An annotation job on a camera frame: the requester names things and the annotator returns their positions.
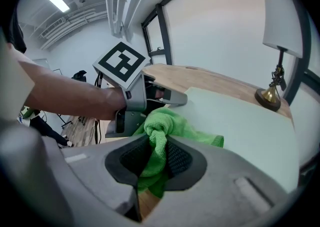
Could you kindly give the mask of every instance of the white lampshade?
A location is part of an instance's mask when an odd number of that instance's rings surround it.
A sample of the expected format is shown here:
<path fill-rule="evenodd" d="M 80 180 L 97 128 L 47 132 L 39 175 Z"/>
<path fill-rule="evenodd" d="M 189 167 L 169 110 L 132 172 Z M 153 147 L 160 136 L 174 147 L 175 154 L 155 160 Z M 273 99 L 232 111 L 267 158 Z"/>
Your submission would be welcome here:
<path fill-rule="evenodd" d="M 265 0 L 264 45 L 287 49 L 286 53 L 302 58 L 300 22 L 292 0 Z"/>

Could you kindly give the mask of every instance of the white wall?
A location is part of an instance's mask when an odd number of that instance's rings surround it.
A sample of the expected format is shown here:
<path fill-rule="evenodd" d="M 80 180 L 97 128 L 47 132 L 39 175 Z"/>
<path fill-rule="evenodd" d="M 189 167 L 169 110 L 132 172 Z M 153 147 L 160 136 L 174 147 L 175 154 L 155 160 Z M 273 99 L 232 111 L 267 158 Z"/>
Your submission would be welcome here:
<path fill-rule="evenodd" d="M 89 23 L 49 48 L 49 65 L 69 78 L 85 70 L 86 82 L 93 85 L 97 72 L 92 64 L 117 40 L 111 36 L 107 20 Z"/>
<path fill-rule="evenodd" d="M 320 96 L 301 83 L 290 109 L 299 146 L 299 163 L 302 166 L 319 151 Z"/>
<path fill-rule="evenodd" d="M 311 17 L 309 17 L 309 21 L 311 32 L 311 52 L 309 69 L 320 77 L 320 37 L 315 23 L 313 22 Z"/>
<path fill-rule="evenodd" d="M 151 51 L 156 51 L 157 48 L 164 49 L 162 40 L 159 18 L 156 16 L 146 27 Z"/>
<path fill-rule="evenodd" d="M 320 38 L 317 28 L 310 21 L 311 52 L 309 69 L 320 76 Z M 300 165 L 307 163 L 319 151 L 320 143 L 320 96 L 301 83 L 290 105 L 294 129 L 299 144 Z"/>
<path fill-rule="evenodd" d="M 126 41 L 130 43 L 135 50 L 137 50 L 143 56 L 148 56 L 148 51 L 146 47 L 146 42 L 144 34 L 142 32 L 141 24 L 136 23 L 130 26 L 128 32 L 130 33 L 130 38 Z"/>
<path fill-rule="evenodd" d="M 164 13 L 175 65 L 209 69 L 263 88 L 271 82 L 279 51 L 262 44 L 265 0 L 172 0 Z M 293 62 L 285 55 L 287 81 Z"/>

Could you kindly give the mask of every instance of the table lamp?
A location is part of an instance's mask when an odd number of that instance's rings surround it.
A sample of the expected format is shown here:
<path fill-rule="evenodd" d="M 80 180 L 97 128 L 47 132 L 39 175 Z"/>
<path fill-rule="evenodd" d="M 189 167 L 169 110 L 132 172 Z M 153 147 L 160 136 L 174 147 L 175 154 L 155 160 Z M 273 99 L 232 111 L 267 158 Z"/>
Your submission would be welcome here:
<path fill-rule="evenodd" d="M 262 43 L 279 50 L 280 55 L 275 71 L 272 72 L 269 88 L 257 89 L 254 97 L 263 107 L 276 112 L 281 106 L 277 86 L 280 85 L 282 91 L 286 89 L 285 70 L 282 66 L 284 52 L 302 58 L 302 35 L 299 17 L 292 0 L 264 1 L 265 24 Z"/>

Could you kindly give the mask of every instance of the air vent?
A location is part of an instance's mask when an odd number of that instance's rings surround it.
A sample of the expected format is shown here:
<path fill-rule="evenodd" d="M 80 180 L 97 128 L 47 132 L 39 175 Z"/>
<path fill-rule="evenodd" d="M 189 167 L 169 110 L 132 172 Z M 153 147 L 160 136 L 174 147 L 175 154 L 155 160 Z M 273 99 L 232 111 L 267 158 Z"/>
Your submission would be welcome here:
<path fill-rule="evenodd" d="M 51 31 L 53 31 L 55 28 L 57 28 L 58 26 L 60 26 L 61 24 L 63 24 L 66 21 L 65 18 L 60 18 L 57 21 L 55 21 L 53 24 L 51 24 L 47 29 L 45 29 L 42 33 L 41 36 L 43 38 L 46 37 L 46 35 L 48 35 Z"/>

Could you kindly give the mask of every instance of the light green board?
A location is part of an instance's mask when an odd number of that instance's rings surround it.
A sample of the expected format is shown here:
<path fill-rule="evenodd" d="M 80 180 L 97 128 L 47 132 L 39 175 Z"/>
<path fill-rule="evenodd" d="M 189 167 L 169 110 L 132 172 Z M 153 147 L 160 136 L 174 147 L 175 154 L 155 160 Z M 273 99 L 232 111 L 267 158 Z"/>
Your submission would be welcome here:
<path fill-rule="evenodd" d="M 186 94 L 187 104 L 170 107 L 171 110 L 184 116 L 199 131 L 223 135 L 225 149 L 264 171 L 288 193 L 297 187 L 298 145 L 289 118 L 200 88 L 190 87 Z"/>

